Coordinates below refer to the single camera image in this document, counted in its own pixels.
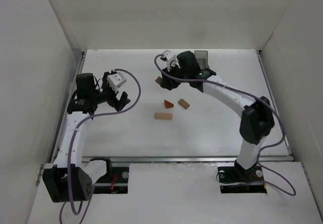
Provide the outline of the smoky transparent plastic bin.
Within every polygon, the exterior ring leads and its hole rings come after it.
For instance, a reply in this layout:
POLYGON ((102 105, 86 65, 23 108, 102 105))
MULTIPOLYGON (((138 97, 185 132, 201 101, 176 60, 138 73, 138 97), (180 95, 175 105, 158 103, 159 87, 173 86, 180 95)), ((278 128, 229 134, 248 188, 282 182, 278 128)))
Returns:
POLYGON ((195 50, 194 55, 201 69, 209 68, 207 50, 195 50))

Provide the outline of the short light wood block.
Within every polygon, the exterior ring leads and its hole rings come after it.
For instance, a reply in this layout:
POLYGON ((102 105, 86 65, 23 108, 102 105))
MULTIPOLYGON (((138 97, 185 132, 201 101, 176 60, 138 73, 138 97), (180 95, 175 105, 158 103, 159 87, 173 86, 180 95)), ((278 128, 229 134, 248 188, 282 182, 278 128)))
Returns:
POLYGON ((162 87, 162 84, 163 84, 163 78, 158 76, 155 80, 155 82, 160 86, 162 87))

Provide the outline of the long light wood block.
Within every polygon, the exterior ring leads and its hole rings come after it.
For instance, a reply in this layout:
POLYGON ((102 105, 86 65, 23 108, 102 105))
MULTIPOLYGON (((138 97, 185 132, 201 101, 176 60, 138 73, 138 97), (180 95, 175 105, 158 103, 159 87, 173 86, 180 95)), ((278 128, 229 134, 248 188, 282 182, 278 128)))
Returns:
POLYGON ((172 120, 173 114, 171 114, 171 113, 155 113, 154 118, 156 120, 172 120))

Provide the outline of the tan wood block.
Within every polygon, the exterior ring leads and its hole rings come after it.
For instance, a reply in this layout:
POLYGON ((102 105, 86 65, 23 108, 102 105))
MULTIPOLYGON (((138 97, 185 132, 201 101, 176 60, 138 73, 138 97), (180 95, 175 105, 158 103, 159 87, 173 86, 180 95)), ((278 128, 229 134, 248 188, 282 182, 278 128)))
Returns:
POLYGON ((180 99, 178 101, 178 104, 184 109, 188 109, 190 107, 190 104, 186 102, 184 99, 180 99))

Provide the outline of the orange triangular wood block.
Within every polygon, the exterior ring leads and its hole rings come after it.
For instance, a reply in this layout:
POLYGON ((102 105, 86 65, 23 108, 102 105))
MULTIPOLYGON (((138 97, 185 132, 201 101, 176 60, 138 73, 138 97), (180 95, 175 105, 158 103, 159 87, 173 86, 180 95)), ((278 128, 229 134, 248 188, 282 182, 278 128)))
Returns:
POLYGON ((165 108, 166 109, 169 109, 169 108, 173 108, 174 107, 174 104, 167 101, 167 100, 164 100, 164 104, 165 104, 165 108))

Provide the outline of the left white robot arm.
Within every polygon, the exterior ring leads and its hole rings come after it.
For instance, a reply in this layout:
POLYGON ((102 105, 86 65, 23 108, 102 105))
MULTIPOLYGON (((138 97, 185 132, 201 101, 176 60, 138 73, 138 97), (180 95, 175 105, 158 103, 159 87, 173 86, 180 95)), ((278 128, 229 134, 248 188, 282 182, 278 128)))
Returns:
POLYGON ((82 165, 86 136, 99 104, 107 103, 120 112, 129 102, 128 94, 117 97, 126 83, 121 72, 105 72, 100 87, 92 73, 76 77, 76 90, 67 107, 67 126, 51 168, 43 171, 42 179, 52 202, 88 201, 94 184, 103 176, 111 176, 113 167, 109 158, 94 157, 82 165))

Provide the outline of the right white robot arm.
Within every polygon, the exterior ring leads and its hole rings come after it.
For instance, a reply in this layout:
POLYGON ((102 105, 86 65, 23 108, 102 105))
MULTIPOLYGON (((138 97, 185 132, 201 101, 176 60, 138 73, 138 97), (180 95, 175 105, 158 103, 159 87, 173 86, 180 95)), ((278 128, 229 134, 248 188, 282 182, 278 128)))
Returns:
POLYGON ((191 51, 175 55, 166 50, 155 59, 167 64, 160 70, 162 88, 173 90, 181 83, 188 83, 226 105, 240 118, 240 152, 233 166, 218 168, 219 181, 223 184, 261 181, 263 177, 257 175, 262 171, 258 159, 263 142, 275 125, 270 101, 264 96, 256 97, 231 87, 215 71, 201 68, 191 51))

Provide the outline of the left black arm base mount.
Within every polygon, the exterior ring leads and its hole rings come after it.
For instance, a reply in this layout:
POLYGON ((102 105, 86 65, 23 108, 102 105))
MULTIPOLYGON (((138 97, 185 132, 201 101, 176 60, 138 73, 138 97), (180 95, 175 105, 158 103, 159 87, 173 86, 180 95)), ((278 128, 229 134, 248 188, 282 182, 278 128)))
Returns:
POLYGON ((127 194, 129 167, 114 165, 107 159, 107 173, 95 183, 94 194, 127 194))

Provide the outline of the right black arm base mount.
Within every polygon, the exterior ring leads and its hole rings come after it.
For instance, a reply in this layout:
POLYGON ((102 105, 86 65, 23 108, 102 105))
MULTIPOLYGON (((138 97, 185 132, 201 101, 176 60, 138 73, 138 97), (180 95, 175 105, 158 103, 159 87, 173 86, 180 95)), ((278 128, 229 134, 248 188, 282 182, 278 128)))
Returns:
POLYGON ((216 178, 222 194, 267 193, 262 168, 257 164, 248 170, 236 162, 234 165, 219 165, 216 178))

